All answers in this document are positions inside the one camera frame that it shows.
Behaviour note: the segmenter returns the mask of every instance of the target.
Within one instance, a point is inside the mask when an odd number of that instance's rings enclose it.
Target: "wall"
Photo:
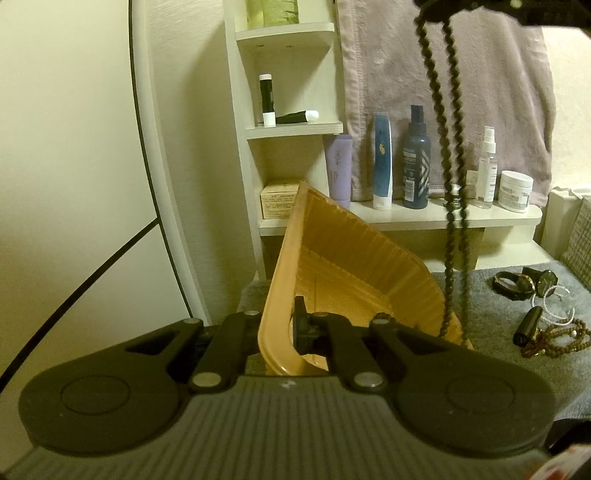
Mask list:
[[[222,0],[148,0],[155,91],[178,210],[214,322],[255,261],[234,129]]]
[[[33,376],[189,313],[142,155],[127,3],[1,0],[0,59],[4,471],[31,448],[18,399]]]
[[[591,185],[591,38],[579,30],[545,28],[557,116],[552,185]]]

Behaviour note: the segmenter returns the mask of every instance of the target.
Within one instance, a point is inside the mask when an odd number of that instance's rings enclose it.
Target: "screw head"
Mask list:
[[[217,387],[222,382],[221,375],[215,372],[201,372],[192,379],[193,385],[202,388]]]
[[[384,383],[384,378],[376,372],[361,372],[353,377],[353,381],[358,387],[372,388]]]

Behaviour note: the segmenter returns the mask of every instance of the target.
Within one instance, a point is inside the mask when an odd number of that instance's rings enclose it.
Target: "towel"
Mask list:
[[[388,112],[392,126],[394,196],[402,197],[402,143],[410,105],[423,105],[431,138],[430,193],[443,194],[439,135],[431,90],[415,33],[418,9],[411,0],[337,0],[345,77],[346,125],[353,135],[352,199],[370,200],[374,112]],[[534,179],[532,203],[544,206],[551,181],[551,135],[556,117],[553,81],[540,28],[479,9],[452,18],[463,92],[468,168],[478,169],[484,126],[495,128],[498,174],[516,170]],[[452,110],[443,34],[429,38]]]

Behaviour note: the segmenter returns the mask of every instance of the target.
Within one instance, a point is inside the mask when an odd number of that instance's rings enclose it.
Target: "beige box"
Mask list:
[[[262,217],[289,218],[294,206],[299,180],[276,180],[261,192]]]
[[[290,322],[298,295],[309,312],[337,313],[358,326],[386,312],[437,336],[443,320],[443,292],[416,255],[305,183],[287,223],[258,343],[274,374],[326,374],[324,357],[302,357],[293,347]],[[445,338],[462,341],[455,314]]]

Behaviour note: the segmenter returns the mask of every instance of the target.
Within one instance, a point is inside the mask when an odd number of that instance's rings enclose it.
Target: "purple tube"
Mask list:
[[[351,204],[353,137],[325,135],[323,141],[330,198],[348,210]]]

